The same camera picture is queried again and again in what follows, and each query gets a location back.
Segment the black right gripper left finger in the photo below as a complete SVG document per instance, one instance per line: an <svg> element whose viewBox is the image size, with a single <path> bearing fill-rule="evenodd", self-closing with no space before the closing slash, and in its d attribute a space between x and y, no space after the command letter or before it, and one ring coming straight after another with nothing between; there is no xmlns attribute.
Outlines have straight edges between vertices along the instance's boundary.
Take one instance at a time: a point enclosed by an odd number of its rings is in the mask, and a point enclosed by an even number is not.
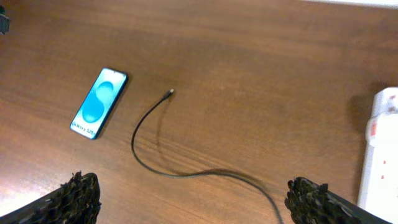
<svg viewBox="0 0 398 224"><path fill-rule="evenodd" d="M95 224L100 193L97 175L79 171L57 190L2 216L1 223Z"/></svg>

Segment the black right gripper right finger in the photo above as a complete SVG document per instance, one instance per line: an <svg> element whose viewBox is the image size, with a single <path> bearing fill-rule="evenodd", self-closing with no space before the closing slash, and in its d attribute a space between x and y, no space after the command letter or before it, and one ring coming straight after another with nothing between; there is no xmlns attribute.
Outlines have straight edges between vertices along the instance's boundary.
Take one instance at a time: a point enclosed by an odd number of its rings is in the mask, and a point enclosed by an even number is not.
<svg viewBox="0 0 398 224"><path fill-rule="evenodd" d="M299 224L388 224L385 221L305 177L287 182L284 200L294 223Z"/></svg>

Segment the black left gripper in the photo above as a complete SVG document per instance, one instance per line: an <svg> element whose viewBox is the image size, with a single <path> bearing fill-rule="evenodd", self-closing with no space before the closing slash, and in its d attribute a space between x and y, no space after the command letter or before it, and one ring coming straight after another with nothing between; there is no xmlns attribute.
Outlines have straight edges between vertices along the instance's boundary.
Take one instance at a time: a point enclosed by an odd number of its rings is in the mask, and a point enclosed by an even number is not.
<svg viewBox="0 0 398 224"><path fill-rule="evenodd" d="M3 6L0 6L0 33L5 34L9 31L10 20L6 16L6 11Z"/></svg>

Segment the blue Galaxy smartphone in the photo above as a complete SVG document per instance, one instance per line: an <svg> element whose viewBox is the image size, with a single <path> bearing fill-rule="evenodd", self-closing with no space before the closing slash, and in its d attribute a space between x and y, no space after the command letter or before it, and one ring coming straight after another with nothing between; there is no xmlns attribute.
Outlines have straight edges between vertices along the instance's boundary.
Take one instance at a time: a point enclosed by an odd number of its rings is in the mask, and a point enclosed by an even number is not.
<svg viewBox="0 0 398 224"><path fill-rule="evenodd" d="M88 139L96 139L127 81L125 73L103 68L73 118L70 129Z"/></svg>

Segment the white charger plug adapter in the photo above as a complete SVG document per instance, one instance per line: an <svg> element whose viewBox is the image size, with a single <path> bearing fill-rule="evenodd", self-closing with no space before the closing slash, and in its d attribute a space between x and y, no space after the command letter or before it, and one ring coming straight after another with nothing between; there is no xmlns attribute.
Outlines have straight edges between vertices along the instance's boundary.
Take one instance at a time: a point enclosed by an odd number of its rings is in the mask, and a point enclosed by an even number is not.
<svg viewBox="0 0 398 224"><path fill-rule="evenodd" d="M368 121L366 140L373 147L397 145L397 113L381 113Z"/></svg>

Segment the white power strip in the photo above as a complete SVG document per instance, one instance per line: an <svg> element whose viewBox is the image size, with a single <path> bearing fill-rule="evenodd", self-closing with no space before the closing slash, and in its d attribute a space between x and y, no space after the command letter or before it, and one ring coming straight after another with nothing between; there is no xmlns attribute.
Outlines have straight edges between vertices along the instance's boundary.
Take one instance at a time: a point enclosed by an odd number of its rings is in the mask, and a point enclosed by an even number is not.
<svg viewBox="0 0 398 224"><path fill-rule="evenodd" d="M381 113L397 113L396 87L374 96L370 119ZM397 145L373 147L366 140L358 206L389 223L397 223Z"/></svg>

